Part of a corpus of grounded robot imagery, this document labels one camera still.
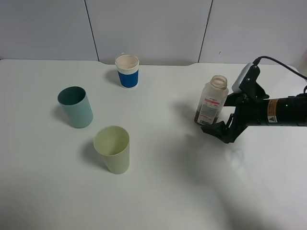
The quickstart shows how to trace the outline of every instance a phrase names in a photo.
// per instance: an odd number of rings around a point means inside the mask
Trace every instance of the paper cup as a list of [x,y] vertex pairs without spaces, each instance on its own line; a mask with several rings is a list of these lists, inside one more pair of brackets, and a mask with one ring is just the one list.
[[122,174],[130,164],[129,134],[119,126],[102,129],[94,138],[94,147],[114,174]]
[[84,128],[92,122],[93,112],[83,88],[72,86],[62,90],[58,95],[58,102],[68,116],[71,126]]
[[115,58],[120,83],[124,88],[132,89],[139,80],[139,59],[134,55],[119,54]]

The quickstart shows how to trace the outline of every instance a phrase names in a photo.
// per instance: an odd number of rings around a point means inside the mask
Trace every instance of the light green cup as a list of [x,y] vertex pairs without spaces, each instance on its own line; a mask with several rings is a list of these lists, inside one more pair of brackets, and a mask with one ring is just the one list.
[[94,138],[94,147],[114,174],[122,174],[129,168],[129,134],[119,126],[100,130]]

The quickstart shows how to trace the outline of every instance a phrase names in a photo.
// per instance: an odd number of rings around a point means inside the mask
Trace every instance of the blue and white cup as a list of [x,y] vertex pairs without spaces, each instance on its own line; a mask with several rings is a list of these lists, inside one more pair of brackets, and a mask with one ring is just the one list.
[[115,58],[115,65],[122,87],[132,89],[139,82],[139,59],[134,55],[119,54]]

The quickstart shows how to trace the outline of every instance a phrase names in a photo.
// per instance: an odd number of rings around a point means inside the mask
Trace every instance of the bottle label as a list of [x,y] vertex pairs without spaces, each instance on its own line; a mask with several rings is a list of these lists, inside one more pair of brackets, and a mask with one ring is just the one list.
[[200,115],[197,123],[203,125],[211,125],[217,114],[217,110],[222,100],[217,100],[214,97],[207,96],[202,103]]

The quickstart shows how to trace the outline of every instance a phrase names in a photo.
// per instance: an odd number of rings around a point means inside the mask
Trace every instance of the teal cup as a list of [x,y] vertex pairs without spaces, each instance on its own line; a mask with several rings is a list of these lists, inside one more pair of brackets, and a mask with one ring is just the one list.
[[68,116],[71,126],[84,128],[92,122],[93,112],[83,88],[72,86],[62,90],[58,95],[58,102]]

